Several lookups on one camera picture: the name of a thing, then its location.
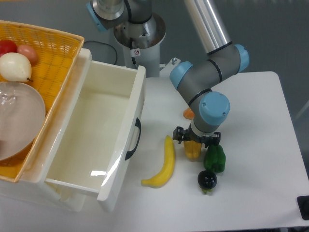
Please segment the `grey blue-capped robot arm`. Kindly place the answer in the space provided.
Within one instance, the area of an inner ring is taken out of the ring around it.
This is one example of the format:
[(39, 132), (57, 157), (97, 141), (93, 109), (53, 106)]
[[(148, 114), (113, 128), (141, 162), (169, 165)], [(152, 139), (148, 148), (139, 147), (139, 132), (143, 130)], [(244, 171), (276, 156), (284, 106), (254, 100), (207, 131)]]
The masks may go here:
[[(249, 54), (233, 44), (212, 0), (187, 0), (186, 8), (203, 43), (208, 59), (201, 66), (180, 62), (169, 78), (193, 111), (187, 129), (177, 127), (173, 139), (179, 143), (194, 141), (205, 146), (217, 145), (217, 128), (230, 110), (227, 97), (212, 88), (249, 65)], [(144, 67), (149, 77), (159, 74), (159, 46), (166, 35), (163, 19), (152, 10), (149, 0), (91, 0), (87, 10), (99, 31), (113, 29), (122, 46), (125, 65)]]

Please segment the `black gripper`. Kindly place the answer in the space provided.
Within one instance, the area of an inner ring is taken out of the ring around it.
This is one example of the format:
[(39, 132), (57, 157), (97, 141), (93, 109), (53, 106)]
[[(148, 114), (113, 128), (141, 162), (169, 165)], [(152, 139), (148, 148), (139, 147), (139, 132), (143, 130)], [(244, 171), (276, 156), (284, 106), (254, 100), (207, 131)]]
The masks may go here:
[(195, 134), (192, 128), (184, 129), (183, 127), (177, 126), (173, 131), (172, 139), (181, 144), (184, 141), (194, 141), (199, 144), (204, 144), (207, 148), (211, 145), (218, 146), (221, 141), (221, 133), (216, 131), (212, 133), (202, 133), (201, 135)]

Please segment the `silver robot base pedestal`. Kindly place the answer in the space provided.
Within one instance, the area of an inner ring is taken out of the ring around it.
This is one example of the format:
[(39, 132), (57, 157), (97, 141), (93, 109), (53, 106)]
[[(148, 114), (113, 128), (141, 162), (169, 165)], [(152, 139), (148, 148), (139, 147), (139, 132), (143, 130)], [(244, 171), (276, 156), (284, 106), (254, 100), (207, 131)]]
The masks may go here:
[(153, 13), (143, 24), (121, 23), (113, 33), (123, 49), (126, 67), (143, 66), (146, 77), (159, 76), (160, 44), (166, 35), (165, 22), (159, 15)]

